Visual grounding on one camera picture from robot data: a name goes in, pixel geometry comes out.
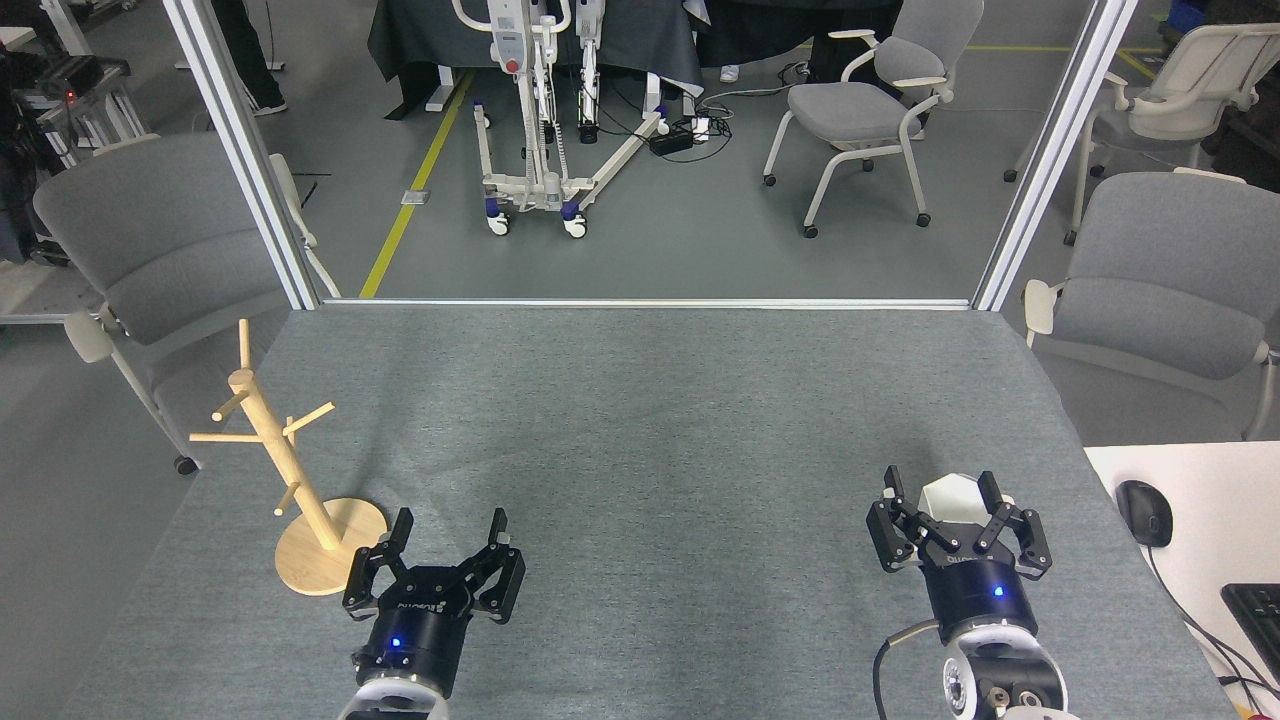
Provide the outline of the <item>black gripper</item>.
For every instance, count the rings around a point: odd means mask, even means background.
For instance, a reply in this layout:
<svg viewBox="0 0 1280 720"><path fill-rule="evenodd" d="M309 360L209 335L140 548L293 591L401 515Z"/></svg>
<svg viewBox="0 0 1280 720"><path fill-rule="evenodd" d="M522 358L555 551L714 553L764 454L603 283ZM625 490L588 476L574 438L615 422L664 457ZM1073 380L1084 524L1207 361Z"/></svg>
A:
<svg viewBox="0 0 1280 720"><path fill-rule="evenodd" d="M974 626L1002 621L1036 635L1038 623L1019 575L1037 582L1053 564L1041 515L1006 500L992 471L979 474L975 483L989 514L975 541L975 550L986 555L951 555L961 548L957 536L906 501L899 469L887 466L884 491L867 514L879 564L886 571L899 571L923 550L922 574L942 643ZM1002 546L993 548L1006 528L1018 539L1015 559ZM929 543L942 551L933 546L924 550Z"/></svg>
<svg viewBox="0 0 1280 720"><path fill-rule="evenodd" d="M355 551L343 610L356 621L378 612L367 643L353 653L356 682L365 685L376 678L398 676L448 698L471 610L507 624L526 566L522 552L511 543L504 509L494 510L486 546L465 561L465 574L443 566L408 570L402 553L412 525L411 509L401 507L379 542ZM379 596L376 610L372 584L380 568L390 568L397 580Z"/></svg>

